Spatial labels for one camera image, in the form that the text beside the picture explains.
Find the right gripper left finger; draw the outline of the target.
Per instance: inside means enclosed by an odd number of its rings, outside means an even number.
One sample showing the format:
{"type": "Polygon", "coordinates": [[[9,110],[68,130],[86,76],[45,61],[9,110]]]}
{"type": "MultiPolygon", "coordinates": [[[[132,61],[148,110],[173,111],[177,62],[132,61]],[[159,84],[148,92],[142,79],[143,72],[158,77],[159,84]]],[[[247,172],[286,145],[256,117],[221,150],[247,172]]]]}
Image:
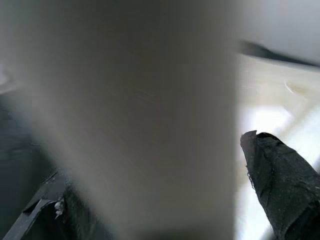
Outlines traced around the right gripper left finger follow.
{"type": "Polygon", "coordinates": [[[3,237],[5,240],[103,240],[105,227],[59,172],[47,178],[3,237]]]}

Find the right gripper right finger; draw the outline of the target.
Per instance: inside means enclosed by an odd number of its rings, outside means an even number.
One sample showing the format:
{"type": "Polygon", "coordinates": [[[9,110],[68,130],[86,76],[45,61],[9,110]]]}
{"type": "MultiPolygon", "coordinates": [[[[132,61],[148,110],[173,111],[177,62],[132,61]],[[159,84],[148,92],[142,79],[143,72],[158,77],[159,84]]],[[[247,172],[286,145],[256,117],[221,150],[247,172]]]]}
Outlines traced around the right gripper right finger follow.
{"type": "Polygon", "coordinates": [[[276,136],[240,138],[248,177],[278,240],[320,238],[320,175],[276,136]]]}

